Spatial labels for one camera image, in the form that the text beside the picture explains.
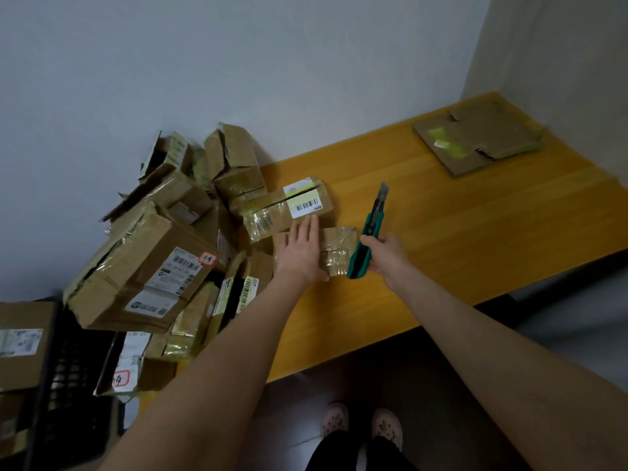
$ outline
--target red stamp label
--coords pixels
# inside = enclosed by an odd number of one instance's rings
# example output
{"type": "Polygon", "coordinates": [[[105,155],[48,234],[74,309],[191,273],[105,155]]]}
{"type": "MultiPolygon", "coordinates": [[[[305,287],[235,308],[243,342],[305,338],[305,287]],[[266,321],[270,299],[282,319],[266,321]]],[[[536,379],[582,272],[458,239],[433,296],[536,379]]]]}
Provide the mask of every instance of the red stamp label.
{"type": "Polygon", "coordinates": [[[114,379],[111,384],[115,387],[124,387],[129,384],[131,378],[130,370],[118,370],[114,373],[114,379]]]}
{"type": "Polygon", "coordinates": [[[200,264],[205,264],[206,266],[211,266],[217,259],[216,254],[211,254],[205,251],[200,255],[199,262],[200,264]]]}

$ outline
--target floor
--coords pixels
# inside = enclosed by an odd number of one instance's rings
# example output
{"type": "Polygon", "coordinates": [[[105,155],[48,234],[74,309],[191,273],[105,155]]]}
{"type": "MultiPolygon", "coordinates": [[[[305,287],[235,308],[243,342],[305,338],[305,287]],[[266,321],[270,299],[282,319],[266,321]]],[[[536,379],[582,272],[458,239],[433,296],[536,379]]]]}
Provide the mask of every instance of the floor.
{"type": "MultiPolygon", "coordinates": [[[[344,401],[367,438],[385,406],[401,420],[404,454],[421,470],[529,469],[422,328],[268,384],[238,469],[303,470],[328,403],[344,401]]],[[[364,469],[364,449],[358,470],[364,469]]]]}

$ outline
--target foot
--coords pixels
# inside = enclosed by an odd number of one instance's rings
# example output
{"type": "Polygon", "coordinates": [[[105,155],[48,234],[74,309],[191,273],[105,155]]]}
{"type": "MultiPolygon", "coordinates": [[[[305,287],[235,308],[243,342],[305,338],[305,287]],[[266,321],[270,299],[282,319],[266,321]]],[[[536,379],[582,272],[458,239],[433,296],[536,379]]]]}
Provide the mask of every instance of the foot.
{"type": "Polygon", "coordinates": [[[386,408],[378,408],[373,413],[371,437],[381,436],[391,441],[401,451],[403,430],[395,413],[386,408]]]}
{"type": "Polygon", "coordinates": [[[337,429],[349,431],[349,410],[340,402],[334,402],[327,407],[320,423],[323,438],[337,429]]]}

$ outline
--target barcode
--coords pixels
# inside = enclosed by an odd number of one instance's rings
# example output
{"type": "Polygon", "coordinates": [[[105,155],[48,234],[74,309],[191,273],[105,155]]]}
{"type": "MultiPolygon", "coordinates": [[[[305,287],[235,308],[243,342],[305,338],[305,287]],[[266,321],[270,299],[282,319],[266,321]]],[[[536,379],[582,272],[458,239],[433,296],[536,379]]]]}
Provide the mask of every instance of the barcode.
{"type": "Polygon", "coordinates": [[[188,276],[187,279],[185,279],[185,281],[183,282],[183,285],[179,288],[179,290],[175,294],[177,296],[180,296],[181,293],[185,291],[185,288],[187,288],[190,285],[193,279],[194,279],[194,276],[192,274],[188,276]]]}
{"type": "Polygon", "coordinates": [[[242,294],[240,295],[240,304],[238,305],[238,313],[244,309],[249,301],[249,293],[251,292],[251,284],[253,283],[252,277],[247,277],[242,288],[242,294]]]}
{"type": "Polygon", "coordinates": [[[139,306],[137,306],[138,309],[142,309],[143,311],[151,311],[151,312],[157,312],[156,307],[154,306],[149,306],[148,304],[140,304],[139,306]]]}
{"type": "Polygon", "coordinates": [[[314,208],[315,210],[320,210],[320,208],[323,208],[322,206],[320,206],[320,202],[318,201],[318,198],[314,198],[314,200],[306,201],[302,205],[296,205],[296,211],[299,212],[303,208],[312,207],[314,205],[316,205],[316,207],[314,208]]]}
{"type": "Polygon", "coordinates": [[[200,268],[200,264],[194,264],[192,261],[188,261],[187,259],[181,256],[175,256],[175,258],[172,261],[177,262],[179,264],[183,264],[186,268],[192,269],[192,271],[197,271],[200,268]]]}

